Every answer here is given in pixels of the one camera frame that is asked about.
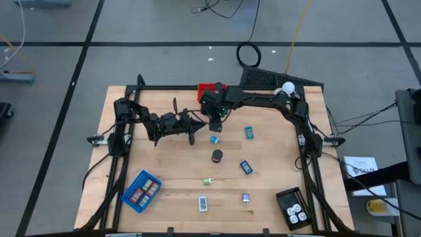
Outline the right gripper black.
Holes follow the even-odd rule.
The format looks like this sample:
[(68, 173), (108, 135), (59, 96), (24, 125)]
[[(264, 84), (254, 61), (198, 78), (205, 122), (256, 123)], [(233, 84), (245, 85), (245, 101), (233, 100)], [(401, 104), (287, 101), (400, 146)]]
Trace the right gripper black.
[(225, 116), (232, 108), (232, 102), (227, 100), (230, 88), (220, 91), (205, 90), (199, 100), (201, 104), (201, 114), (209, 117), (209, 130), (212, 132), (221, 132)]

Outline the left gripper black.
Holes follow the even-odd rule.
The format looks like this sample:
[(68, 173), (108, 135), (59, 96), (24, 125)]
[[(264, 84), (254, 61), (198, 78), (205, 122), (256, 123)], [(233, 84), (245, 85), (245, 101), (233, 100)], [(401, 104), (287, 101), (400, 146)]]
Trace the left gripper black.
[(195, 144), (195, 133), (205, 127), (207, 124), (203, 121), (194, 120), (188, 115), (188, 109), (183, 109), (179, 113), (179, 126), (188, 135), (188, 141), (190, 145)]

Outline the red plastic basket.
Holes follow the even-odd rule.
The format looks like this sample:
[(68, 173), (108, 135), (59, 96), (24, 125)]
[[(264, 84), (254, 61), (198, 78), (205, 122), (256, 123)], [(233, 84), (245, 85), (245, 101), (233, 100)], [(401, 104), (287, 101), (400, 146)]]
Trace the red plastic basket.
[(197, 100), (198, 101), (201, 100), (201, 98), (202, 98), (205, 90), (210, 90), (210, 91), (213, 91), (213, 92), (219, 92), (219, 91), (215, 91), (214, 90), (214, 84), (215, 83), (200, 83), (200, 84), (198, 84), (198, 87), (197, 87)]

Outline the black perforated mat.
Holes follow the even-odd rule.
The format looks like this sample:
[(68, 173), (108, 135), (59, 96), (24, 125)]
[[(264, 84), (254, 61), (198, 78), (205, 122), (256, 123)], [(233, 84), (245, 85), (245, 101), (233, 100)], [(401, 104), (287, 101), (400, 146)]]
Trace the black perforated mat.
[(323, 83), (315, 82), (290, 76), (287, 74), (280, 74), (268, 70), (254, 68), (250, 66), (243, 67), (241, 75), (240, 86), (281, 86), (285, 82), (292, 82), (296, 86), (318, 86), (324, 88)]

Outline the white bulb on brass stand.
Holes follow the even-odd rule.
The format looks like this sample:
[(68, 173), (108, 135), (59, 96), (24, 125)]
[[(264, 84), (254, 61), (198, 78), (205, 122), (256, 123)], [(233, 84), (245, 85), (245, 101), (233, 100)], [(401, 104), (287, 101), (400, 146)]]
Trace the white bulb on brass stand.
[(280, 88), (276, 88), (273, 91), (274, 97), (280, 97), (282, 99), (289, 99), (295, 95), (295, 84), (292, 82), (285, 82)]

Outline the blue plastic basket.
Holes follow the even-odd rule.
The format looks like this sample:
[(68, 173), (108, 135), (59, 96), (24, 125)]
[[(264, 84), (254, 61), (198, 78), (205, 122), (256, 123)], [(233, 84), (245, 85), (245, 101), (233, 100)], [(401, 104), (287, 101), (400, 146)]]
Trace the blue plastic basket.
[[(144, 195), (148, 195), (150, 197), (149, 201), (145, 204), (144, 207), (140, 207), (139, 206), (139, 202), (140, 202), (140, 200), (141, 200), (142, 197), (139, 199), (139, 201), (136, 204), (131, 203), (130, 202), (130, 196), (133, 194), (133, 192), (136, 189), (138, 189), (138, 188), (141, 188), (142, 189), (143, 185), (145, 184), (145, 182), (148, 179), (152, 180), (153, 183), (157, 183), (159, 185), (158, 190), (154, 193), (153, 196), (150, 196), (147, 193), (149, 189), (146, 192), (144, 191), (142, 197)], [(121, 201), (123, 203), (125, 203), (126, 205), (128, 205), (129, 207), (131, 207), (137, 213), (143, 213), (146, 210), (146, 208), (148, 207), (148, 205), (152, 202), (152, 200), (154, 199), (154, 197), (156, 196), (156, 194), (160, 190), (161, 186), (162, 186), (162, 182), (158, 178), (154, 177), (152, 174), (149, 174), (147, 171), (142, 170), (138, 174), (138, 176), (134, 179), (134, 181), (129, 185), (129, 187), (126, 189), (126, 191), (124, 192), (124, 194), (121, 197)]]

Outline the black plastic basket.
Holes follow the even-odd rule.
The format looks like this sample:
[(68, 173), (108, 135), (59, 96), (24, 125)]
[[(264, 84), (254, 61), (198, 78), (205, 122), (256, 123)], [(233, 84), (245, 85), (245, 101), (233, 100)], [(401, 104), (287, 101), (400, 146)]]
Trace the black plastic basket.
[[(307, 204), (305, 202), (305, 199), (299, 189), (299, 187), (291, 188), (288, 190), (284, 190), (282, 192), (279, 192), (276, 194), (276, 201), (278, 202), (278, 205), (280, 207), (280, 211), (282, 215), (284, 216), (284, 219), (286, 221), (286, 225), (289, 230), (297, 230), (300, 228), (303, 228), (305, 226), (312, 224), (312, 218), (310, 215), (310, 211), (307, 207)], [(305, 221), (301, 221), (298, 217), (299, 213), (295, 212), (295, 216), (298, 218), (298, 222), (295, 224), (292, 224), (290, 222), (290, 216), (287, 213), (287, 208), (292, 207), (295, 204), (299, 204), (301, 206), (301, 212), (304, 212), (307, 216), (307, 219)]]

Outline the white booklet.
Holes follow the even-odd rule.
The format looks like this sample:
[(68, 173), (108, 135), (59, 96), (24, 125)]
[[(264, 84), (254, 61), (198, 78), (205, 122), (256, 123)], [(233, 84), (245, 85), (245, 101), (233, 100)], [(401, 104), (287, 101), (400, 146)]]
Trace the white booklet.
[[(345, 174), (347, 178), (360, 176), (378, 170), (376, 160), (374, 157), (353, 157), (344, 156)], [(374, 192), (377, 196), (385, 197), (387, 195), (384, 185), (375, 186), (368, 190), (352, 191), (351, 195), (354, 197), (373, 196), (370, 191)]]

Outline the black bar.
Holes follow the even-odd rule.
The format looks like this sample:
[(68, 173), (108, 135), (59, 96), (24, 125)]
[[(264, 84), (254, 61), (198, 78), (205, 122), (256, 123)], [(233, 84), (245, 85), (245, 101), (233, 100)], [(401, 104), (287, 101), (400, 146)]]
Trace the black bar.
[(408, 163), (406, 161), (374, 172), (350, 177), (344, 180), (344, 185), (347, 191), (357, 191), (382, 184), (392, 183), (396, 180), (412, 182), (410, 179)]

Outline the grey desk foot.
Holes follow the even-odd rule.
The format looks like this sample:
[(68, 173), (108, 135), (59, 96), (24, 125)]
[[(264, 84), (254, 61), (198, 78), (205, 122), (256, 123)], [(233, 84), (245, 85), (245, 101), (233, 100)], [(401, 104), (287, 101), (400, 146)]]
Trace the grey desk foot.
[(12, 0), (16, 5), (24, 8), (67, 8), (71, 6), (71, 0)]
[(34, 81), (35, 78), (32, 74), (0, 72), (0, 82), (26, 82), (32, 84)]

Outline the grey cart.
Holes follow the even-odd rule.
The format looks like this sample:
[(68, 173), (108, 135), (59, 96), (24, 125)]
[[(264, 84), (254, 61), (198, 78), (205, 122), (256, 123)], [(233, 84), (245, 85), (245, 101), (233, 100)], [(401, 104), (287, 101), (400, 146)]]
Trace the grey cart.
[[(421, 218), (421, 88), (395, 92), (409, 178), (397, 180), (395, 191), (401, 209)], [(421, 237), (421, 219), (399, 217), (400, 237)]]

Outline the black chair base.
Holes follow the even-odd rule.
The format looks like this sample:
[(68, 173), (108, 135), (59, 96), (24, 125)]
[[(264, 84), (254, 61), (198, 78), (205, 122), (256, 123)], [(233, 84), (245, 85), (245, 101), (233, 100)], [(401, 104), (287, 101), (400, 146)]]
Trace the black chair base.
[(0, 102), (0, 129), (2, 129), (9, 118), (14, 115), (12, 105), (10, 103)]

